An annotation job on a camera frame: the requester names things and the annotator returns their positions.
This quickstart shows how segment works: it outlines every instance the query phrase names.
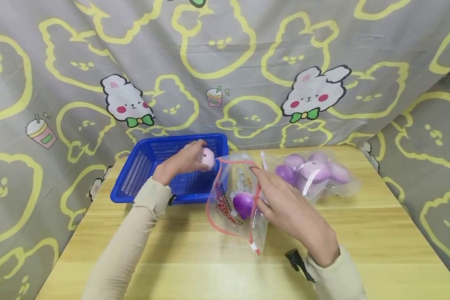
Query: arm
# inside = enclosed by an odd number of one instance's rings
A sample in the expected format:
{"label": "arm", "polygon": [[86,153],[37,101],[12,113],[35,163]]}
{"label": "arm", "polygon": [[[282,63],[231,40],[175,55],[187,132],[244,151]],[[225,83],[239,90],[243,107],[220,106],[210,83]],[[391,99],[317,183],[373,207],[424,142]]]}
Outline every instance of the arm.
{"label": "arm", "polygon": [[111,242],[93,268],[82,300],[122,300],[142,256],[150,231],[165,213],[170,187],[150,178],[135,197]]}
{"label": "arm", "polygon": [[357,267],[341,245],[332,265],[323,268],[308,254],[305,266],[316,281],[313,288],[320,300],[367,300]]}
{"label": "arm", "polygon": [[366,300],[360,275],[348,252],[338,244],[332,227],[294,187],[278,175],[256,167],[267,202],[258,209],[270,223],[300,241],[308,250],[305,270],[313,278],[320,300]]}
{"label": "arm", "polygon": [[165,213],[172,193],[168,184],[179,173],[208,170],[196,161],[206,142],[199,140],[159,164],[135,197],[133,208],[108,244],[85,285],[82,300],[122,300],[142,256],[150,231]]}

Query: pink squishy toy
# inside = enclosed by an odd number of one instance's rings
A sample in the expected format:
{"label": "pink squishy toy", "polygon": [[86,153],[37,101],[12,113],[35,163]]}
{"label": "pink squishy toy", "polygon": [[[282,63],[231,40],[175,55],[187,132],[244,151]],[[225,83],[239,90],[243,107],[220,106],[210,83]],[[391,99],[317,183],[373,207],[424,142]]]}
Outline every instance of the pink squishy toy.
{"label": "pink squishy toy", "polygon": [[327,164],[314,160],[307,161],[299,172],[301,176],[311,180],[313,183],[321,183],[330,179],[332,174]]}
{"label": "pink squishy toy", "polygon": [[209,148],[202,148],[202,151],[197,155],[197,161],[202,164],[206,164],[208,166],[208,170],[210,171],[215,167],[215,154]]}

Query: bunny face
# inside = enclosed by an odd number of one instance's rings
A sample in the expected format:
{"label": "bunny face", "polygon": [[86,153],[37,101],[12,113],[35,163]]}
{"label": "bunny face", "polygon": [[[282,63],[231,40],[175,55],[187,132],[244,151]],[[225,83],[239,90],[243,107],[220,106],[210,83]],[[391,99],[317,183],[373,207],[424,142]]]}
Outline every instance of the bunny face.
{"label": "bunny face", "polygon": [[343,80],[350,75],[351,70],[346,66],[338,66],[322,74],[318,67],[304,70],[295,77],[291,92],[282,104],[284,116],[300,114],[310,120],[318,117],[320,111],[328,110],[335,105],[346,93]]}
{"label": "bunny face", "polygon": [[102,79],[101,84],[107,95],[106,109],[118,121],[129,118],[142,120],[147,115],[150,118],[155,117],[152,109],[143,101],[142,91],[127,82],[124,77],[114,74]]}

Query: sealed plastic bag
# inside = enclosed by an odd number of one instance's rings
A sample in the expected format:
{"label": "sealed plastic bag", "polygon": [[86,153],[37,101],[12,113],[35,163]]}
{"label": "sealed plastic bag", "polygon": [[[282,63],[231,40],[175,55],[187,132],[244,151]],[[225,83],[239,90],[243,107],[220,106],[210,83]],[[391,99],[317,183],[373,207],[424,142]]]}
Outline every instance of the sealed plastic bag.
{"label": "sealed plastic bag", "polygon": [[268,221],[257,209],[260,185],[249,170],[257,164],[246,153],[219,157],[219,170],[207,201],[207,218],[221,233],[243,237],[260,255]]}
{"label": "sealed plastic bag", "polygon": [[266,170],[297,188],[312,204],[332,195],[350,197],[360,188],[357,177],[329,151],[311,150],[283,157],[262,151],[262,163]]}

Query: hand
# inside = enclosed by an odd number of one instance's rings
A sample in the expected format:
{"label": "hand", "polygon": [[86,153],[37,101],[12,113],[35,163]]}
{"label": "hand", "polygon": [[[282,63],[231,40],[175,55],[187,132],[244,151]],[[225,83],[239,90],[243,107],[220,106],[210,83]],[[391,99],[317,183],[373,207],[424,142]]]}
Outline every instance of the hand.
{"label": "hand", "polygon": [[166,186],[177,174],[190,173],[197,170],[207,171],[208,165],[197,161],[197,155],[202,150],[202,147],[206,145],[207,143],[203,140],[189,143],[177,154],[156,167],[152,175],[153,180]]}
{"label": "hand", "polygon": [[340,255],[335,231],[301,193],[278,175],[257,167],[250,170],[255,174],[268,202],[257,202],[265,218],[298,241],[313,257],[315,262],[326,268]]}

